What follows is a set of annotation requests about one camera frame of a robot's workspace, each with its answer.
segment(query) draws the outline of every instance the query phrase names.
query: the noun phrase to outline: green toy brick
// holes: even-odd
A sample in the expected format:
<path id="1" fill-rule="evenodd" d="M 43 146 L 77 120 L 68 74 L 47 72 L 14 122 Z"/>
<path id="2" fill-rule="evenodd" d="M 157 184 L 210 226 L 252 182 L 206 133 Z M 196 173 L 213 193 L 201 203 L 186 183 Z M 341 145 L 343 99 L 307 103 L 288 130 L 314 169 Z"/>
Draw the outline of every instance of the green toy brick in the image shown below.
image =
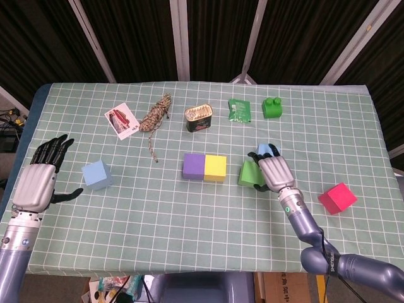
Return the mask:
<path id="1" fill-rule="evenodd" d="M 282 100 L 280 98 L 267 98 L 263 102 L 264 118 L 279 118 L 282 116 Z"/>
<path id="2" fill-rule="evenodd" d="M 239 185 L 254 187 L 254 184 L 264 185 L 264 177 L 255 162 L 245 161 L 241 167 Z"/>

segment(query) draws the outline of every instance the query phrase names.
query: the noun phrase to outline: twine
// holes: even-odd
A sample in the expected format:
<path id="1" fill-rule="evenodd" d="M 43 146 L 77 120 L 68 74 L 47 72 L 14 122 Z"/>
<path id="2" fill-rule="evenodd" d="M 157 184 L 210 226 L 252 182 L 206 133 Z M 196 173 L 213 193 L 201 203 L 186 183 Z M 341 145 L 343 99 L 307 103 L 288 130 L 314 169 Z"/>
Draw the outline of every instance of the twine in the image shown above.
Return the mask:
<path id="1" fill-rule="evenodd" d="M 164 114 L 169 118 L 169 109 L 171 105 L 171 95 L 166 93 L 163 98 L 154 105 L 146 117 L 140 122 L 139 130 L 140 131 L 151 131 L 149 136 L 149 150 L 154 159 L 154 161 L 158 162 L 156 153 L 153 150 L 152 146 L 152 136 L 155 131 L 162 125 Z"/>

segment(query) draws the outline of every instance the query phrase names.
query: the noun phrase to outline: green packet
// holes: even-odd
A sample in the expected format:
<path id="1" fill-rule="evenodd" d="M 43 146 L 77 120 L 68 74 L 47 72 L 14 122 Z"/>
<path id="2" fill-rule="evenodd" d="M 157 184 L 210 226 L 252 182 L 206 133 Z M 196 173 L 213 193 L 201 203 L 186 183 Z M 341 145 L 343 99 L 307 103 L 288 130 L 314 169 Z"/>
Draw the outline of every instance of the green packet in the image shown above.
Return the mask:
<path id="1" fill-rule="evenodd" d="M 250 102 L 230 99 L 229 100 L 229 120 L 237 121 L 240 123 L 251 122 Z"/>

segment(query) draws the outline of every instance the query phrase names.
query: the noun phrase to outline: blue cube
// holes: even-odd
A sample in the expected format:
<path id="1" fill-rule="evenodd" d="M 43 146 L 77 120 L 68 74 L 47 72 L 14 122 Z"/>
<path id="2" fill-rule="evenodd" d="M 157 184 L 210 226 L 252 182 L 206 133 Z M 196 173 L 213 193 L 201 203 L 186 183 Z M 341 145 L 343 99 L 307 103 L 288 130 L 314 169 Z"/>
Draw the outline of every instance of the blue cube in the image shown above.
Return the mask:
<path id="1" fill-rule="evenodd" d="M 112 176 L 108 166 L 102 160 L 81 168 L 86 185 L 94 191 L 112 184 Z"/>
<path id="2" fill-rule="evenodd" d="M 277 148 L 278 152 L 280 153 L 281 149 L 279 148 L 279 146 L 276 146 L 276 148 Z M 268 145 L 268 143 L 260 143 L 257 147 L 256 154 L 264 155 L 265 153 L 269 153 L 271 156 L 273 156 L 273 152 L 272 152 L 270 146 Z"/>

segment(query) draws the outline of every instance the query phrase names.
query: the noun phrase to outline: canned food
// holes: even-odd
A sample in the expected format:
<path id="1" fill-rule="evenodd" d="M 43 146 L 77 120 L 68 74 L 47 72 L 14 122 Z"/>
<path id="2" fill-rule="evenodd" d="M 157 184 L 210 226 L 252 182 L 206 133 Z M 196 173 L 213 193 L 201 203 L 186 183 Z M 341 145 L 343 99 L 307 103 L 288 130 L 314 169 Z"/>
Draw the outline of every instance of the canned food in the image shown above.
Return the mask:
<path id="1" fill-rule="evenodd" d="M 209 128 L 212 120 L 212 108 L 209 104 L 192 107 L 185 111 L 186 127 L 191 133 Z"/>

